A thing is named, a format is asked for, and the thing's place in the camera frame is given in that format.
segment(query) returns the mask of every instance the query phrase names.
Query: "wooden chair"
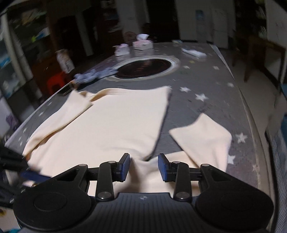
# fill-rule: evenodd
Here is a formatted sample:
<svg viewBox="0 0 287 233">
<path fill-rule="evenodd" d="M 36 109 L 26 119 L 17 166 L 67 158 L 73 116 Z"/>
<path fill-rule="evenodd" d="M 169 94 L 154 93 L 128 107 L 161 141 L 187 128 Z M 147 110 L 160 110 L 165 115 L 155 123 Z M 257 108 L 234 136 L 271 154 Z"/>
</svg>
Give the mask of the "wooden chair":
<svg viewBox="0 0 287 233">
<path fill-rule="evenodd" d="M 253 66 L 252 61 L 255 56 L 255 52 L 254 52 L 255 46 L 260 46 L 263 49 L 270 48 L 280 53 L 281 63 L 280 63 L 280 69 L 279 69 L 279 74 L 278 74 L 278 79 L 279 79 L 278 82 L 280 82 L 280 78 L 283 72 L 286 49 L 272 41 L 262 39 L 256 36 L 249 37 L 249 47 L 248 47 L 247 65 L 246 65 L 246 70 L 245 70 L 245 75 L 244 75 L 244 82 L 247 82 L 250 77 L 250 73 L 251 73 L 252 66 Z"/>
<path fill-rule="evenodd" d="M 133 45 L 134 41 L 137 41 L 137 35 L 134 32 L 125 32 L 124 41 L 129 46 Z"/>
<path fill-rule="evenodd" d="M 234 30 L 235 50 L 233 52 L 232 66 L 235 66 L 236 61 L 240 58 L 247 59 L 249 35 Z"/>
</svg>

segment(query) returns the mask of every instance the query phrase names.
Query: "white star pattern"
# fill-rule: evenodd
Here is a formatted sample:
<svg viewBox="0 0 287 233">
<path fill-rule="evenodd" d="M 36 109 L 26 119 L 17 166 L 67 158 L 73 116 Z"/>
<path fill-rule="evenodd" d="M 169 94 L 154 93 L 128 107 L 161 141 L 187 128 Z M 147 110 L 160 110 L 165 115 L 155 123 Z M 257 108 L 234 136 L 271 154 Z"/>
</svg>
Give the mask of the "white star pattern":
<svg viewBox="0 0 287 233">
<path fill-rule="evenodd" d="M 144 201 L 144 200 L 148 199 L 148 197 L 147 196 L 141 196 L 140 199 Z"/>
<path fill-rule="evenodd" d="M 205 100 L 208 100 L 208 97 L 205 96 L 205 94 L 201 94 L 201 95 L 196 95 L 196 100 L 201 100 L 202 102 L 204 102 Z"/>
<path fill-rule="evenodd" d="M 228 155 L 227 157 L 227 163 L 228 164 L 234 164 L 235 155 Z"/>
<path fill-rule="evenodd" d="M 252 171 L 253 171 L 253 172 L 254 172 L 254 171 L 259 172 L 259 168 L 258 168 L 258 166 L 257 166 L 256 164 L 253 164 L 253 165 L 252 165 Z"/>
<path fill-rule="evenodd" d="M 234 84 L 233 84 L 233 83 L 227 83 L 227 85 L 228 85 L 229 87 L 234 87 Z"/>
<path fill-rule="evenodd" d="M 243 133 L 235 134 L 235 137 L 237 138 L 237 143 L 241 143 L 241 142 L 245 143 L 245 139 L 247 138 L 247 136 L 243 135 Z"/>
<path fill-rule="evenodd" d="M 189 92 L 190 91 L 190 89 L 189 88 L 187 88 L 187 87 L 180 87 L 180 91 L 181 92 Z"/>
</svg>

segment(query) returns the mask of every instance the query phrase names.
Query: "tissue box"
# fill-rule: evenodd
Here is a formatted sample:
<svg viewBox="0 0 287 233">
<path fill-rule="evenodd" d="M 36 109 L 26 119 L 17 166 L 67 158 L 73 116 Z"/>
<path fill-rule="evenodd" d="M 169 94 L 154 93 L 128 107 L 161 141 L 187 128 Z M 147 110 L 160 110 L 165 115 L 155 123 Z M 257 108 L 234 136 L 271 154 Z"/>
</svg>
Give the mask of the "tissue box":
<svg viewBox="0 0 287 233">
<path fill-rule="evenodd" d="M 127 44 L 121 44 L 115 47 L 116 47 L 115 50 L 116 57 L 129 54 L 129 46 Z"/>
<path fill-rule="evenodd" d="M 142 56 L 152 56 L 154 55 L 154 50 L 153 49 L 148 49 L 148 50 L 134 50 L 135 56 L 136 57 L 142 57 Z"/>
<path fill-rule="evenodd" d="M 182 48 L 181 50 L 185 53 L 192 55 L 194 58 L 197 58 L 197 59 L 204 59 L 207 57 L 207 55 L 205 53 L 202 53 L 202 52 L 194 50 L 194 49 L 188 50 L 188 49 Z"/>
<path fill-rule="evenodd" d="M 150 40 L 138 40 L 133 42 L 133 48 L 138 50 L 146 50 L 153 48 L 154 45 Z"/>
</svg>

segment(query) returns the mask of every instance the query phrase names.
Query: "gray tablecloth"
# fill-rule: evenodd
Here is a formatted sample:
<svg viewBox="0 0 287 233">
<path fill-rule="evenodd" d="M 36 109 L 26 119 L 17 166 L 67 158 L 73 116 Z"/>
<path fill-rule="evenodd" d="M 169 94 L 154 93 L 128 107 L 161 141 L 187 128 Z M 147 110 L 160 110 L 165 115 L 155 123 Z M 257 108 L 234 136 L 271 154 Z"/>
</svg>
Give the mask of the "gray tablecloth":
<svg viewBox="0 0 287 233">
<path fill-rule="evenodd" d="M 81 90 L 95 93 L 105 88 L 151 89 L 171 86 L 172 95 L 154 155 L 180 151 L 181 148 L 171 138 L 168 131 L 172 128 L 192 124 L 203 112 L 232 134 L 233 141 L 229 152 L 227 173 L 257 187 L 254 144 L 240 90 L 228 68 L 209 44 L 184 43 L 183 47 L 206 53 L 206 61 L 191 59 L 181 51 L 180 47 L 175 47 L 172 43 L 154 44 L 153 50 L 136 51 L 136 53 L 131 48 L 130 57 L 151 54 L 175 56 L 180 60 L 181 66 L 171 74 L 154 79 L 130 82 L 101 79 Z M 94 69 L 103 70 L 123 60 L 122 57 L 112 56 L 96 65 Z M 196 94 L 204 94 L 208 99 L 204 102 L 197 100 Z M 6 146 L 21 153 L 32 133 L 49 116 L 59 110 L 66 99 L 67 96 L 56 94 L 46 101 L 22 124 Z M 241 133 L 247 138 L 245 142 L 238 143 L 240 140 L 236 135 Z"/>
</svg>

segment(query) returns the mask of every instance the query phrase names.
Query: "cream towel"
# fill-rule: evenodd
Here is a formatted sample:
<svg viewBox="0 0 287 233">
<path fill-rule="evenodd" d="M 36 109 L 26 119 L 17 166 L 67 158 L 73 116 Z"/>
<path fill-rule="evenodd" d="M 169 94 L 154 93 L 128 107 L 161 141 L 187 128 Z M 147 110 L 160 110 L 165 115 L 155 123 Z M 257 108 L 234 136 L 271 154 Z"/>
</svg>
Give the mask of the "cream towel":
<svg viewBox="0 0 287 233">
<path fill-rule="evenodd" d="M 118 161 L 124 153 L 132 157 L 127 180 L 115 183 L 115 193 L 170 192 L 173 183 L 161 179 L 157 158 L 146 162 L 159 137 L 170 88 L 126 90 L 110 88 L 97 94 L 73 91 L 62 108 L 33 133 L 24 155 L 41 174 L 55 176 L 78 164 L 98 167 Z M 190 167 L 210 163 L 226 170 L 230 133 L 205 114 L 190 126 L 170 131 L 184 151 L 166 155 Z M 192 182 L 198 195 L 197 182 Z M 91 182 L 89 195 L 94 195 Z"/>
<path fill-rule="evenodd" d="M 191 168 L 199 168 L 201 164 L 207 163 L 226 171 L 232 136 L 207 115 L 200 114 L 193 124 L 172 129 L 170 134 L 184 150 L 167 154 L 166 157 L 170 162 L 184 162 Z M 115 193 L 167 192 L 173 196 L 174 185 L 173 182 L 162 181 L 157 158 L 153 158 L 148 162 L 133 160 L 126 181 L 117 183 L 114 187 Z M 193 196 L 198 196 L 200 194 L 198 182 L 192 181 L 191 185 Z"/>
</svg>

